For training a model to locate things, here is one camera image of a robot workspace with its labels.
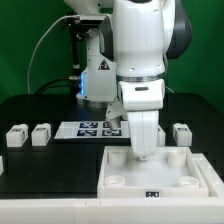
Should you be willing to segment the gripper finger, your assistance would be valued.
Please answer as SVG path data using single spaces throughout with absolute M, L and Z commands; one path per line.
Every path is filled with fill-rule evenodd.
M 124 107 L 120 101 L 112 102 L 108 105 L 105 121 L 111 130 L 121 127 L 120 118 L 126 114 Z

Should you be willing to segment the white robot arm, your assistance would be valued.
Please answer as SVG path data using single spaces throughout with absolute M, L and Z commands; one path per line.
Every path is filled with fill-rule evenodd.
M 87 35 L 87 66 L 77 99 L 107 107 L 116 130 L 128 120 L 133 154 L 144 160 L 157 148 L 167 61 L 191 42 L 182 0 L 64 0 Z

